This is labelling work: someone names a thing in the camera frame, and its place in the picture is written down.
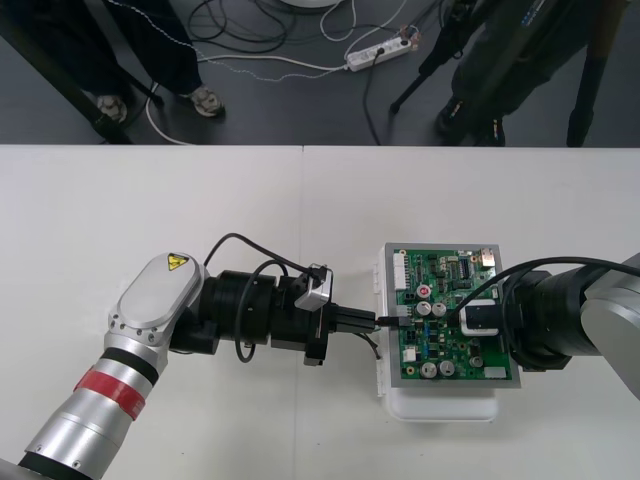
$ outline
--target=circuit board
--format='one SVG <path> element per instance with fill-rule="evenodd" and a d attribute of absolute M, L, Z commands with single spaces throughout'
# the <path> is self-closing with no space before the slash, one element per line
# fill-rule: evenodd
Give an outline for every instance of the circuit board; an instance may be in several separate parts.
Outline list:
<path fill-rule="evenodd" d="M 393 257 L 398 315 L 411 318 L 411 325 L 398 332 L 401 378 L 511 380 L 509 354 L 499 332 L 471 330 L 448 315 L 496 275 L 493 251 L 397 249 Z M 474 302 L 499 304 L 499 296 L 494 287 Z"/>

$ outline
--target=red component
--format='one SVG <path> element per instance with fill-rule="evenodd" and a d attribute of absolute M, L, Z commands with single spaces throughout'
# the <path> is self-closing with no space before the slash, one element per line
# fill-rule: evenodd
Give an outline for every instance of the red component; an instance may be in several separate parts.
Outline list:
<path fill-rule="evenodd" d="M 145 405 L 144 398 L 136 389 L 111 375 L 96 370 L 85 373 L 73 391 L 75 392 L 78 388 L 86 388 L 110 398 L 134 420 L 138 418 Z"/>

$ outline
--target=white cable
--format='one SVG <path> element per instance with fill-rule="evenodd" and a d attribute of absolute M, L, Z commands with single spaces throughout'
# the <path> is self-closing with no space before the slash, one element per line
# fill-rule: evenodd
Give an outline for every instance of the white cable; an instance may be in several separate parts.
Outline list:
<path fill-rule="evenodd" d="M 400 5 L 400 8 L 398 8 L 398 10 L 396 11 L 396 13 L 393 14 L 393 16 L 387 20 L 386 22 L 384 22 L 382 25 L 380 25 L 379 27 L 374 28 L 373 30 L 369 30 L 367 33 L 365 33 L 364 35 L 360 36 L 357 40 L 355 40 L 351 45 L 349 45 L 349 48 L 347 48 L 347 51 L 344 52 L 344 59 L 347 59 L 347 56 L 349 55 L 349 53 L 351 52 L 351 50 L 353 49 L 353 47 L 355 47 L 358 43 L 360 43 L 362 40 L 364 40 L 365 38 L 367 38 L 369 35 L 371 35 L 372 33 L 377 32 L 378 30 L 386 27 L 387 25 L 389 25 L 391 22 L 393 22 L 396 17 L 398 15 L 400 15 L 400 12 L 402 11 L 402 9 L 404 8 L 404 6 L 407 4 L 408 0 L 403 0 L 402 4 Z"/>
<path fill-rule="evenodd" d="M 256 80 L 260 80 L 261 82 L 278 83 L 278 82 L 283 81 L 286 78 L 308 78 L 310 80 L 314 80 L 314 79 L 317 79 L 317 78 L 322 78 L 322 77 L 324 77 L 326 75 L 329 75 L 329 74 L 331 74 L 333 72 L 337 72 L 337 71 L 340 71 L 340 70 L 345 70 L 347 68 L 346 65 L 343 65 L 341 67 L 335 67 L 335 68 L 320 67 L 318 69 L 324 70 L 324 73 L 321 73 L 320 75 L 304 75 L 302 73 L 288 73 L 288 74 L 282 75 L 281 77 L 278 77 L 278 78 L 263 78 L 263 77 L 260 77 L 260 76 L 256 75 L 255 73 L 249 71 L 249 70 L 237 70 L 237 69 L 227 65 L 226 63 L 212 61 L 212 59 L 216 58 L 216 57 L 207 57 L 204 53 L 202 53 L 198 48 L 194 47 L 193 45 L 191 45 L 189 43 L 181 42 L 180 40 L 176 40 L 171 35 L 169 35 L 167 32 L 165 32 L 160 27 L 158 27 L 155 23 L 153 23 L 151 18 L 149 18 L 149 16 L 146 13 L 144 13 L 142 10 L 140 10 L 139 8 L 133 7 L 131 5 L 127 5 L 126 3 L 117 2 L 116 0 L 107 0 L 107 2 L 111 3 L 112 5 L 116 5 L 118 7 L 129 8 L 129 9 L 133 10 L 134 12 L 136 12 L 138 15 L 144 17 L 144 19 L 147 22 L 149 22 L 149 25 L 151 25 L 155 30 L 160 32 L 163 36 L 168 38 L 170 41 L 172 41 L 173 43 L 176 43 L 178 45 L 182 45 L 183 47 L 190 48 L 194 52 L 196 52 L 196 54 L 200 57 L 198 62 L 207 62 L 207 63 L 210 63 L 212 65 L 221 65 L 221 66 L 227 68 L 228 70 L 231 70 L 234 73 L 246 73 L 248 75 L 251 75 L 253 78 L 255 78 Z M 221 57 L 228 58 L 230 56 L 221 55 Z M 309 67 L 309 68 L 316 68 L 316 66 L 310 66 L 309 64 L 303 64 L 303 62 L 299 62 L 298 64 L 302 64 L 302 66 Z"/>
<path fill-rule="evenodd" d="M 321 67 L 319 65 L 311 65 L 309 63 L 304 63 L 304 62 L 299 62 L 298 60 L 293 60 L 291 58 L 286 58 L 286 57 L 278 57 L 278 56 L 273 56 L 273 55 L 267 55 L 267 56 L 260 56 L 260 55 L 216 55 L 214 57 L 204 57 L 198 60 L 198 62 L 209 62 L 209 63 L 213 63 L 211 62 L 211 60 L 221 60 L 221 59 L 238 59 L 238 60 L 276 60 L 276 61 L 280 61 L 280 62 L 287 62 L 287 63 L 292 63 L 294 65 L 300 65 L 302 67 L 306 67 L 306 68 L 313 68 L 316 70 L 323 70 L 324 73 L 317 75 L 315 77 L 311 77 L 306 75 L 305 77 L 307 78 L 320 78 L 320 77 L 324 77 L 325 75 L 329 75 L 330 73 L 336 72 L 338 70 L 343 70 L 345 67 L 336 67 L 336 68 L 331 68 L 331 67 Z M 216 65 L 222 65 L 224 67 L 229 68 L 230 70 L 232 70 L 233 72 L 246 72 L 249 73 L 250 75 L 252 75 L 253 77 L 256 77 L 256 75 L 253 72 L 249 72 L 248 70 L 236 70 L 232 67 L 230 67 L 229 65 L 227 65 L 226 63 L 222 63 L 222 62 L 215 62 Z M 299 74 L 289 74 L 289 75 L 285 75 L 282 78 L 285 78 L 287 76 L 293 76 L 293 75 L 299 75 Z M 153 87 L 151 88 L 152 92 L 155 92 L 158 89 L 158 84 L 155 83 L 153 85 Z M 151 125 L 151 127 L 156 131 L 156 133 L 158 135 L 160 135 L 162 138 L 164 138 L 167 142 L 169 143 L 173 143 L 175 145 L 193 145 L 193 143 L 187 143 L 187 142 L 183 142 L 181 140 L 176 140 L 175 138 L 170 137 L 169 135 L 167 135 L 166 133 L 164 133 L 162 130 L 160 130 L 160 127 L 158 127 L 155 122 L 153 121 L 153 118 L 151 117 L 151 110 L 149 109 L 149 106 L 151 104 L 151 99 L 147 98 L 146 104 L 145 104 L 145 112 L 147 113 L 147 120 L 149 121 L 149 124 Z"/>
<path fill-rule="evenodd" d="M 222 60 L 222 59 L 238 59 L 238 60 L 277 60 L 280 62 L 292 63 L 293 65 L 300 65 L 301 67 L 313 68 L 314 70 L 322 70 L 324 72 L 336 72 L 338 70 L 344 70 L 346 65 L 341 67 L 321 67 L 320 65 L 312 65 L 310 63 L 301 62 L 292 58 L 278 57 L 274 55 L 216 55 L 214 57 L 201 58 L 198 62 L 204 62 L 207 60 Z"/>
<path fill-rule="evenodd" d="M 333 12 L 336 8 L 338 8 L 338 6 L 343 2 L 344 0 L 339 0 L 333 7 L 331 7 L 329 10 L 327 10 L 325 12 L 324 15 L 322 15 L 322 18 L 320 19 L 320 31 L 322 32 L 322 35 L 324 35 L 324 38 L 326 38 L 327 40 L 329 40 L 330 42 L 343 42 L 345 41 L 347 38 L 349 38 L 351 36 L 351 34 L 355 31 L 356 29 L 356 22 L 357 22 L 357 15 L 356 15 L 356 0 L 351 0 L 351 11 L 353 12 L 353 24 L 351 25 L 351 30 L 349 30 L 349 32 L 344 36 L 344 37 L 339 37 L 339 38 L 335 38 L 335 37 L 330 37 L 327 32 L 324 31 L 324 21 L 327 18 L 327 16 Z"/>
<path fill-rule="evenodd" d="M 158 84 L 154 83 L 153 87 L 151 88 L 151 91 L 155 92 L 157 89 L 158 89 Z M 147 112 L 147 120 L 149 120 L 149 124 L 151 125 L 151 127 L 153 127 L 153 129 L 156 131 L 158 135 L 164 138 L 167 142 L 173 143 L 175 145 L 193 145 L 193 143 L 181 142 L 180 140 L 171 138 L 169 135 L 165 134 L 162 130 L 160 130 L 160 128 L 158 128 L 158 126 L 153 121 L 153 118 L 151 118 L 151 112 L 149 111 L 150 103 L 151 103 L 151 98 L 147 97 L 147 103 L 144 106 L 144 109 Z"/>

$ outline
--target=power strip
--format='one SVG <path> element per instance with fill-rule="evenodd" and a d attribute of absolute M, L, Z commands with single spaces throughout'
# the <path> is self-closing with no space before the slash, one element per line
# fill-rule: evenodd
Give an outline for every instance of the power strip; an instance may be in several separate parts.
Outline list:
<path fill-rule="evenodd" d="M 378 60 L 376 60 L 376 65 L 405 54 L 411 51 L 411 48 L 411 42 L 409 40 L 400 37 L 392 38 L 391 40 L 387 40 L 386 42 L 374 45 L 365 50 L 350 53 L 347 55 L 347 66 L 352 72 L 357 72 L 373 64 L 373 60 L 376 58 L 379 49 L 383 49 L 384 53 L 380 54 Z"/>

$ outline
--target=sneaker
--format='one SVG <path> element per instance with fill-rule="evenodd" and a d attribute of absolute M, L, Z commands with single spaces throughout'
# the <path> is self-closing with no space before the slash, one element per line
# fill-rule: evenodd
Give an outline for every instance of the sneaker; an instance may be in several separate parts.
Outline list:
<path fill-rule="evenodd" d="M 224 113 L 224 104 L 206 85 L 201 85 L 189 95 L 182 95 L 193 102 L 193 106 L 203 117 L 216 117 Z"/>
<path fill-rule="evenodd" d="M 120 95 L 100 95 L 97 105 L 114 122 L 122 123 L 127 118 L 127 105 Z"/>
<path fill-rule="evenodd" d="M 436 129 L 441 135 L 447 135 L 453 128 L 453 122 L 464 105 L 464 101 L 451 97 L 436 118 Z"/>
<path fill-rule="evenodd" d="M 476 135 L 476 146 L 479 147 L 504 147 L 506 144 L 502 118 L 484 122 Z"/>

